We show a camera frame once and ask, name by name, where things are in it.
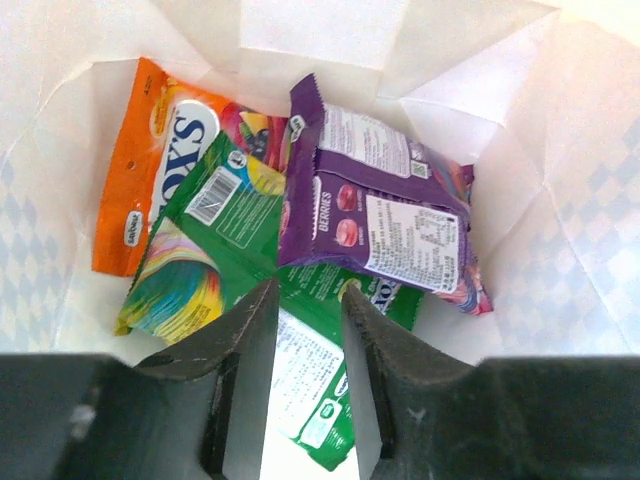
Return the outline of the checkered paper bag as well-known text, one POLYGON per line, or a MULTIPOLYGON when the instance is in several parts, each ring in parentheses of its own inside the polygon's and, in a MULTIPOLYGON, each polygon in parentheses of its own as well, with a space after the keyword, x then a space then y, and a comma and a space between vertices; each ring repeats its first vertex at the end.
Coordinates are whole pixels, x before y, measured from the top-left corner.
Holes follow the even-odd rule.
POLYGON ((635 1, 5 1, 1 347, 159 348, 116 337, 123 279, 91 270, 139 57, 284 115, 324 97, 476 167, 473 243, 494 309, 428 298, 417 335, 468 362, 639 350, 635 1))

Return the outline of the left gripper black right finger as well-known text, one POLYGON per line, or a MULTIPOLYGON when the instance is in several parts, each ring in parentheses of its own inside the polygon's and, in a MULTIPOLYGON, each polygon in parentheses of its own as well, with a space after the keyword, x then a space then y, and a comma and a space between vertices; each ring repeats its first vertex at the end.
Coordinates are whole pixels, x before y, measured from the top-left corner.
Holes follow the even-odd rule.
POLYGON ((356 288, 342 331, 363 479, 635 479, 637 357, 489 358, 420 340, 356 288))

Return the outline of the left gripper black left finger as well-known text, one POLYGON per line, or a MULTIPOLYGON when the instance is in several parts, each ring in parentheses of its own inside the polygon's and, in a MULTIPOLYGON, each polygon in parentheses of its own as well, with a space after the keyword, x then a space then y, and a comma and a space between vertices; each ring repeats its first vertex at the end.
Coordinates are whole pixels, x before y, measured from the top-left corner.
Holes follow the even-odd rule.
POLYGON ((96 354, 1 358, 5 479, 256 479, 278 284, 136 366, 96 354))

